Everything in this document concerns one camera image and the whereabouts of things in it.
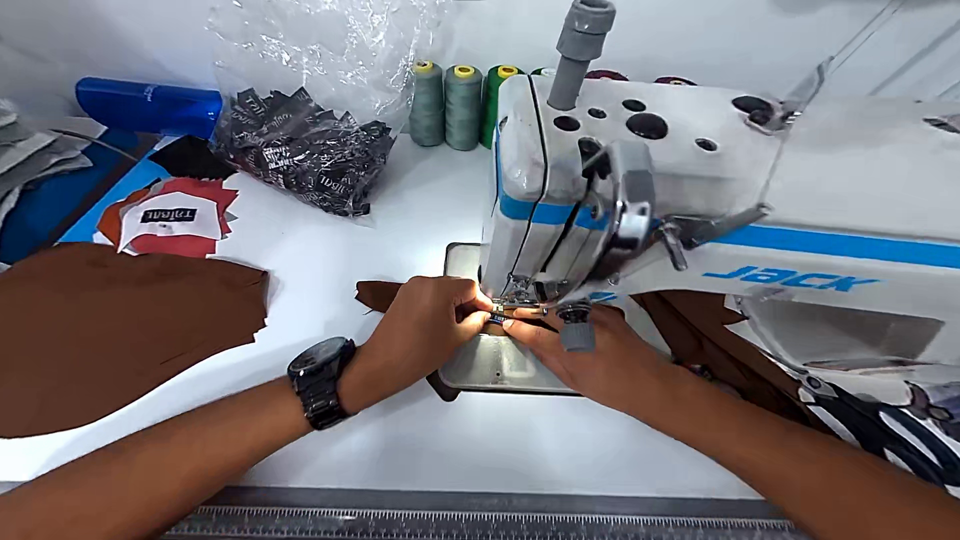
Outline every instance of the white table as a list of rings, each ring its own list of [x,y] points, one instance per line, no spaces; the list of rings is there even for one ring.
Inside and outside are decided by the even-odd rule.
[[[450,242],[478,242],[490,153],[397,141],[371,227],[324,214],[246,175],[218,257],[271,273],[267,328],[135,403],[75,430],[0,440],[0,481],[24,481],[133,431],[281,376],[333,335],[365,340],[379,320],[353,300],[359,280],[440,275]],[[259,486],[489,491],[635,497],[759,495],[709,458],[584,398],[462,393],[421,381],[336,428],[268,457]]]

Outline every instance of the wristwatch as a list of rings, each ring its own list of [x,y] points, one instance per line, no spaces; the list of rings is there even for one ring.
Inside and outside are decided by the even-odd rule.
[[[340,406],[337,381],[356,349],[352,339],[331,337],[300,353],[287,367],[303,415],[314,430],[336,426],[351,416]]]

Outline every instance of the plastic bag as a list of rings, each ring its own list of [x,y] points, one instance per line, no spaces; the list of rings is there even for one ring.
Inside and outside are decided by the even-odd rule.
[[[409,115],[414,58],[452,0],[215,0],[219,154],[336,215],[368,194]]]

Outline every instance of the metal ruler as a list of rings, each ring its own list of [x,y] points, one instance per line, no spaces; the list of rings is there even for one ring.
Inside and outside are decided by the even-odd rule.
[[[326,492],[349,490],[322,490]],[[416,495],[391,494],[398,503]],[[490,506],[544,507],[538,496],[439,494]],[[263,497],[254,499],[264,502]],[[700,502],[702,509],[709,504]],[[730,513],[728,509],[719,513]],[[777,518],[653,516],[621,513],[535,511],[422,510],[365,507],[302,507],[211,504],[199,507],[164,538],[337,538],[356,540],[801,540],[808,537],[787,520]]]

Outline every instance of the industrial sewing machine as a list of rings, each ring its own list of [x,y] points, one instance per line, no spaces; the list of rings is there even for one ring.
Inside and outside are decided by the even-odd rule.
[[[500,88],[484,243],[451,246],[446,273],[555,307],[568,350],[592,347],[591,303],[689,289],[731,295],[796,369],[960,380],[960,105],[814,100],[827,63],[782,99],[584,80],[613,15],[577,0],[556,77]],[[491,335],[441,379],[568,391]]]

